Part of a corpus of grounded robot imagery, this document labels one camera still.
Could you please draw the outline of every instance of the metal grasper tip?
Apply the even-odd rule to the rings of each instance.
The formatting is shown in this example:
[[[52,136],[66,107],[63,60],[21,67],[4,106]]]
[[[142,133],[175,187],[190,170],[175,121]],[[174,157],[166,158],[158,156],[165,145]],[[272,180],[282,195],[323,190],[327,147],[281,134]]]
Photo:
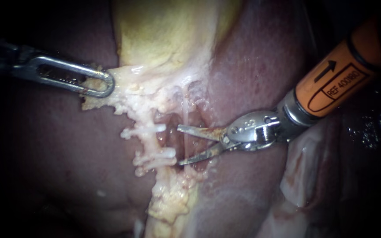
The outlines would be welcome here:
[[[58,74],[61,77],[51,77],[49,75],[42,74],[40,68],[46,66],[53,71],[60,71]],[[62,89],[67,89],[72,92],[80,93],[90,97],[103,98],[108,97],[114,90],[114,78],[111,74],[104,71],[99,71],[93,67],[84,66],[77,63],[72,63],[64,60],[60,60],[50,56],[36,56],[29,60],[26,64],[15,65],[12,71],[12,75],[21,79],[38,82]],[[70,75],[85,76],[89,78],[100,79],[105,82],[104,90],[95,90],[83,86],[75,80],[70,80]]]
[[[221,141],[227,131],[227,127],[200,128],[194,126],[178,125],[177,130],[192,136],[212,141]],[[207,150],[178,162],[178,165],[192,164],[220,155],[225,150],[222,143],[216,143]]]

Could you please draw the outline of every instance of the orange label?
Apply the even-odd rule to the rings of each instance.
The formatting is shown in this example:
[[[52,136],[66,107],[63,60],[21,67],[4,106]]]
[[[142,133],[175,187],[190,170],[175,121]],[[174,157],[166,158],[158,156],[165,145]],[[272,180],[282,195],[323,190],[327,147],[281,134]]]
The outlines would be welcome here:
[[[312,112],[320,112],[350,93],[352,88],[368,77],[367,73],[349,63],[314,93],[307,106]]]
[[[298,83],[296,98],[308,113],[323,117],[374,75],[353,57],[343,41]]]

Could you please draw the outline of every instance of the black arrow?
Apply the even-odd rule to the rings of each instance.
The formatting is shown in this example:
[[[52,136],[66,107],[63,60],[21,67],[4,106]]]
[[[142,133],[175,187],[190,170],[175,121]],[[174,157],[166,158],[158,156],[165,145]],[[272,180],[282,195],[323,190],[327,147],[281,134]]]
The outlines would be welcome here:
[[[329,60],[329,66],[325,68],[317,77],[314,79],[314,83],[318,82],[329,70],[333,72],[335,70],[336,61]]]

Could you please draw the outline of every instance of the scissor blade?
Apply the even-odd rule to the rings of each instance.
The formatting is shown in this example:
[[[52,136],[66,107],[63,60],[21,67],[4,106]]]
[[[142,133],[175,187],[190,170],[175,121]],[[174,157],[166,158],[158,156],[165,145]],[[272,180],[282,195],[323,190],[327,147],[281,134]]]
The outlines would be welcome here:
[[[178,125],[177,130],[185,134],[193,135],[196,137],[204,138],[212,141],[220,141],[222,136],[226,133],[226,127],[208,127],[200,128],[194,126]]]
[[[193,164],[199,161],[207,160],[209,158],[212,158],[214,156],[220,155],[224,151],[224,148],[221,143],[217,143],[207,150],[203,151],[200,154],[197,154],[191,158],[184,159],[182,161],[179,161],[179,165],[185,165],[185,164]]]

